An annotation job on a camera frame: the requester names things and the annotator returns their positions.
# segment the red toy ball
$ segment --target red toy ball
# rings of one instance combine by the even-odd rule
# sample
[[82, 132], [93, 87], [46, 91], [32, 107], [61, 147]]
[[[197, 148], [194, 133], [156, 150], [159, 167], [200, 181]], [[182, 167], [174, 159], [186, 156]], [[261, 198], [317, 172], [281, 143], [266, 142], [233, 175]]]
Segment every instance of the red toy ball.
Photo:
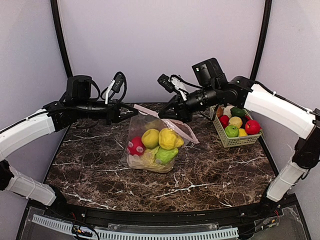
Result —
[[244, 130], [249, 135], [258, 134], [261, 126], [256, 120], [249, 120], [246, 122]]
[[224, 129], [229, 125], [229, 117], [227, 115], [222, 115], [219, 121]]
[[128, 147], [126, 148], [126, 152], [130, 155], [138, 155], [141, 156], [144, 154], [146, 150], [145, 145], [141, 141], [141, 137], [136, 136], [131, 141], [128, 142]]

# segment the toy fruit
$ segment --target toy fruit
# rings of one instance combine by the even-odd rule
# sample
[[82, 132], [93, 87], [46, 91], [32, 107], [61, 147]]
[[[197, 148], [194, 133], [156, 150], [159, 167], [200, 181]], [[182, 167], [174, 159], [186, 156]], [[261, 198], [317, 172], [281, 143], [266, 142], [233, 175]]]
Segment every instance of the toy fruit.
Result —
[[242, 129], [245, 129], [246, 123], [247, 123], [248, 120], [250, 120], [250, 119], [247, 119], [246, 116], [243, 116], [243, 117], [241, 117], [241, 120], [242, 120], [241, 128], [242, 128]]
[[224, 129], [224, 131], [229, 138], [235, 138], [239, 136], [239, 128], [236, 126], [229, 125]]
[[216, 111], [216, 116], [219, 119], [222, 115], [224, 114], [224, 110], [222, 109], [221, 106], [218, 107], [217, 111]]
[[180, 148], [184, 140], [172, 129], [164, 128], [159, 133], [159, 145], [164, 150]]
[[159, 145], [159, 131], [154, 128], [147, 130], [142, 135], [141, 141], [147, 149], [154, 149]]
[[224, 109], [223, 109], [223, 115], [227, 115], [229, 118], [232, 118], [232, 114], [231, 114], [231, 109], [233, 108], [234, 106], [226, 106]]
[[234, 106], [233, 108], [231, 108], [230, 112], [231, 112], [231, 115], [232, 115], [233, 117], [242, 118], [242, 117], [244, 117], [244, 116], [246, 115], [245, 110], [240, 109], [240, 108], [238, 108], [238, 107], [236, 107], [236, 106]]
[[131, 141], [128, 142], [128, 147], [126, 148], [126, 152], [130, 155], [138, 155], [141, 156], [146, 147], [141, 141], [141, 137], [136, 136]]
[[177, 156], [178, 152], [179, 152], [178, 148], [174, 148], [172, 150], [165, 150], [160, 147], [158, 152], [155, 155], [155, 162], [157, 164], [166, 165], [170, 163], [175, 156]]
[[239, 136], [238, 137], [245, 137], [248, 136], [248, 134], [246, 133], [246, 130], [244, 130], [243, 128], [239, 128]]
[[245, 131], [249, 135], [258, 134], [260, 129], [260, 124], [256, 120], [249, 120], [245, 124]]
[[229, 117], [227, 115], [222, 115], [219, 121], [224, 129], [229, 125]]
[[236, 126], [239, 129], [242, 126], [242, 120], [238, 116], [233, 116], [229, 119], [229, 125]]

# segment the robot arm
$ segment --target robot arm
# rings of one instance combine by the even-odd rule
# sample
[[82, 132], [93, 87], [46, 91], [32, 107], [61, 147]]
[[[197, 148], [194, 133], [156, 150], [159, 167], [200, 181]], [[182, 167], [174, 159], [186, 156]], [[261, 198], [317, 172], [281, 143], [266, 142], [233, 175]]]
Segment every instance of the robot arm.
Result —
[[243, 76], [237, 76], [228, 82], [215, 58], [198, 63], [192, 68], [201, 89], [188, 93], [186, 99], [175, 90], [172, 77], [163, 74], [158, 79], [159, 84], [169, 93], [177, 93], [160, 111], [160, 118], [190, 122], [194, 112], [204, 111], [214, 105], [232, 104], [264, 115], [299, 136], [294, 155], [261, 199], [259, 211], [261, 215], [268, 215], [276, 206], [275, 203], [319, 161], [320, 111], [297, 105], [270, 91], [263, 84]]
[[[118, 93], [123, 83], [126, 91], [127, 83], [123, 73], [118, 72], [112, 82], [110, 88], [114, 92]], [[90, 98], [91, 86], [96, 87], [98, 98]], [[35, 114], [0, 130], [0, 190], [11, 191], [51, 206], [59, 195], [58, 190], [17, 171], [10, 166], [6, 158], [24, 145], [42, 136], [58, 132], [78, 119], [102, 119], [106, 120], [106, 124], [111, 124], [138, 114], [135, 108], [125, 105], [121, 99], [119, 101], [109, 99], [106, 102], [98, 101], [99, 97], [100, 90], [91, 77], [74, 76], [68, 79], [66, 92], [60, 101], [51, 102]], [[130, 112], [121, 114], [121, 108]]]

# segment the black frame pole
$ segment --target black frame pole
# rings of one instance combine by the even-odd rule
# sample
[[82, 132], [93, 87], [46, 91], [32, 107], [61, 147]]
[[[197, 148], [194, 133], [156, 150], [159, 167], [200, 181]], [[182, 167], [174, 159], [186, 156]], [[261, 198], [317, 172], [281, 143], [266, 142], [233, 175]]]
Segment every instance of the black frame pole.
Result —
[[266, 36], [267, 36], [270, 13], [271, 13], [271, 5], [272, 5], [272, 0], [265, 0], [259, 42], [256, 48], [255, 58], [254, 58], [251, 75], [250, 75], [251, 80], [256, 80], [256, 77], [258, 74], [258, 69], [259, 69], [262, 53], [264, 51], [264, 46], [266, 42]]
[[59, 14], [59, 6], [58, 6], [57, 0], [51, 0], [51, 10], [52, 10], [52, 17], [53, 17], [53, 22], [55, 27], [56, 38], [58, 40], [65, 73], [66, 73], [66, 76], [70, 78], [70, 77], [73, 77], [73, 73], [72, 73], [71, 65], [68, 58], [64, 34], [62, 31], [60, 14]]

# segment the red apple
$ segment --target red apple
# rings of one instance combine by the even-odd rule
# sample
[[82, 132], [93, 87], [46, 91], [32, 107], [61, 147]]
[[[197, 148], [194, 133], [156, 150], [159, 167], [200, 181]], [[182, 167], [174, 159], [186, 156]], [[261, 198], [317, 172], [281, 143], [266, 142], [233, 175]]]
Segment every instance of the red apple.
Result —
[[222, 115], [219, 121], [224, 129], [229, 125], [229, 117], [227, 115]]
[[261, 126], [256, 120], [249, 120], [246, 122], [244, 129], [247, 134], [254, 135], [260, 132]]

